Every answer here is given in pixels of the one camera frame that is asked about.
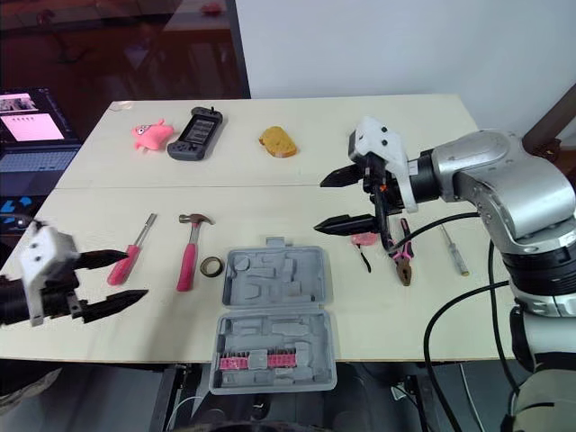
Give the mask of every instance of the pink screwdriver handle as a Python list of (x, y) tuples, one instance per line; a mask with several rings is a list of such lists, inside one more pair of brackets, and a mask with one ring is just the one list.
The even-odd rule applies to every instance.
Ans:
[(116, 263), (110, 274), (108, 275), (108, 284), (110, 285), (120, 285), (126, 282), (136, 258), (140, 253), (140, 248), (136, 245), (129, 245), (126, 249), (128, 257)]
[(182, 268), (180, 268), (180, 278), (176, 289), (180, 292), (192, 290), (192, 280), (196, 269), (196, 245), (188, 243), (182, 257)]

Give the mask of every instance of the screwdriver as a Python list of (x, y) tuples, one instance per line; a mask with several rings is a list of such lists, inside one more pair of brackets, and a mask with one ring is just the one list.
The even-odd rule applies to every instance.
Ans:
[(452, 239), (448, 235), (448, 231), (446, 231), (446, 228), (444, 228), (444, 225), (440, 225), (440, 229), (444, 233), (444, 237), (446, 238), (446, 241), (448, 242), (448, 249), (450, 250), (450, 253), (452, 254), (452, 259), (454, 260), (456, 267), (458, 267), (458, 271), (460, 272), (460, 275), (462, 275), (462, 276), (469, 275), (470, 272), (468, 271), (468, 267), (466, 267), (466, 263), (462, 259), (462, 255), (460, 255), (460, 251), (458, 251), (456, 244), (452, 241)]
[(134, 267), (134, 263), (136, 263), (136, 260), (138, 259), (142, 241), (144, 241), (144, 238), (148, 234), (148, 231), (150, 230), (150, 227), (154, 223), (156, 216), (157, 215), (155, 213), (152, 213), (150, 214), (150, 216), (148, 216), (148, 220), (146, 220), (144, 228), (138, 235), (138, 238), (136, 238), (136, 241), (134, 242), (133, 245), (128, 245), (128, 249), (126, 249), (128, 257), (116, 263), (116, 265), (108, 275), (107, 279), (108, 284), (120, 285), (126, 282), (126, 279), (128, 279), (128, 275), (130, 274), (130, 271)]

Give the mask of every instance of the white wall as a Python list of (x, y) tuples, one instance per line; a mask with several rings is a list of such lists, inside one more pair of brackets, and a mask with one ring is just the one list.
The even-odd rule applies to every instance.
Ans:
[(576, 0), (237, 0), (252, 97), (457, 93), (527, 132), (576, 82)]

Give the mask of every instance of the pliers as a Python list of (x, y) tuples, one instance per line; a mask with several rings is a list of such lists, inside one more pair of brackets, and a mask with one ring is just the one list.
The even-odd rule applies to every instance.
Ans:
[[(404, 218), (400, 219), (400, 225), (402, 226), (402, 231), (404, 231), (404, 237), (410, 234), (410, 228), (408, 226), (408, 221)], [(394, 245), (394, 240), (392, 237), (388, 236), (388, 242)], [(400, 281), (404, 286), (410, 286), (410, 280), (412, 278), (412, 267), (410, 267), (410, 260), (414, 257), (414, 251), (412, 250), (412, 242), (408, 241), (402, 246), (402, 249), (395, 250), (394, 252), (388, 254), (390, 258), (396, 263), (396, 273), (400, 278)]]

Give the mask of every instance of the white tabletop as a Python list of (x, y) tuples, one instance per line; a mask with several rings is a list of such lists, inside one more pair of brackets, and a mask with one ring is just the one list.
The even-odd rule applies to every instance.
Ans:
[[(211, 156), (200, 163), (178, 162), (166, 153), (133, 149), (130, 128), (164, 115), (180, 129), (196, 105), (221, 110), (226, 124)], [(128, 282), (120, 289), (149, 289), (127, 310), (90, 324), (70, 317), (2, 328), (0, 356), (89, 362), (208, 362), (221, 304), (223, 276), (197, 274), (191, 292), (177, 292), (176, 280), (189, 225), (180, 213), (201, 212), (215, 221), (203, 226), (200, 258), (225, 258), (233, 248), (262, 247), (266, 237), (285, 237), (298, 246), (320, 246), (328, 257), (337, 360), (422, 360), (424, 328), (437, 309), (460, 293), (487, 283), (488, 236), (479, 220), (448, 226), (472, 274), (454, 269), (439, 230), (414, 242), (412, 285), (404, 287), (382, 246), (365, 247), (373, 272), (365, 270), (349, 238), (312, 229), (330, 216), (372, 210), (359, 184), (320, 189), (331, 170), (349, 164), (347, 135), (371, 114), (400, 133), (409, 155), (473, 131), (475, 125), (456, 96), (381, 96), (279, 101), (137, 102), (108, 111), (65, 173), (38, 217), (74, 236), (81, 251), (124, 250), (151, 212), (149, 232)], [(281, 124), (301, 152), (273, 159), (257, 142), (267, 126)], [(413, 230), (466, 203), (421, 204), (409, 215)], [(400, 235), (398, 222), (392, 226)], [(14, 257), (2, 274), (19, 277)], [(497, 280), (506, 273), (497, 265)], [(98, 302), (119, 288), (106, 284), (110, 268), (79, 272), (81, 299)], [(508, 315), (512, 296), (499, 290), (499, 320), (505, 353), (511, 356)], [(431, 339), (436, 360), (496, 358), (488, 294), (454, 307), (437, 323)]]
[[(132, 128), (164, 118), (179, 133), (198, 105), (214, 106), (224, 115), (205, 160), (178, 161), (166, 152), (134, 149)], [(350, 165), (348, 136), (365, 115), (397, 131), (410, 158), (476, 130), (455, 95), (140, 101), (128, 110), (112, 111), (117, 109), (113, 103), (104, 113), (58, 188), (318, 185), (330, 171)], [(259, 144), (261, 133), (274, 125), (292, 137), (299, 149), (296, 156), (270, 157)]]
[[(225, 258), (233, 248), (262, 247), (266, 237), (277, 236), (294, 245), (320, 246), (327, 252), (332, 295), (325, 307), (332, 318), (337, 360), (421, 360), (424, 328), (434, 312), (456, 295), (487, 283), (488, 236), (479, 220), (448, 226), (470, 267), (468, 277), (455, 271), (439, 230), (418, 237), (412, 284), (404, 287), (382, 246), (364, 248), (373, 267), (368, 274), (349, 238), (312, 229), (329, 216), (370, 210), (359, 186), (339, 190), (316, 186), (57, 190), (39, 217), (72, 234), (80, 250), (124, 250), (148, 215), (158, 213), (138, 262), (121, 288), (146, 288), (149, 293), (125, 311), (90, 324), (64, 317), (48, 319), (37, 328), (30, 328), (28, 322), (3, 328), (0, 356), (208, 362), (217, 318), (226, 312), (221, 304), (223, 275), (209, 279), (197, 273), (192, 291), (176, 291), (190, 232), (189, 225), (178, 222), (178, 214), (201, 212), (215, 224), (202, 226), (200, 259), (212, 255)], [(415, 229), (449, 213), (469, 210), (467, 204), (430, 202), (410, 215), (409, 223)], [(397, 230), (399, 223), (394, 220), (392, 226)], [(80, 271), (79, 298), (97, 302), (117, 293), (119, 288), (106, 284), (109, 271)], [(3, 273), (19, 275), (13, 259)], [(504, 274), (498, 268), (497, 279), (502, 280)], [(503, 288), (499, 298), (503, 345), (508, 350), (505, 329), (512, 297)], [(463, 302), (438, 322), (431, 353), (435, 359), (445, 360), (496, 356), (488, 294)]]

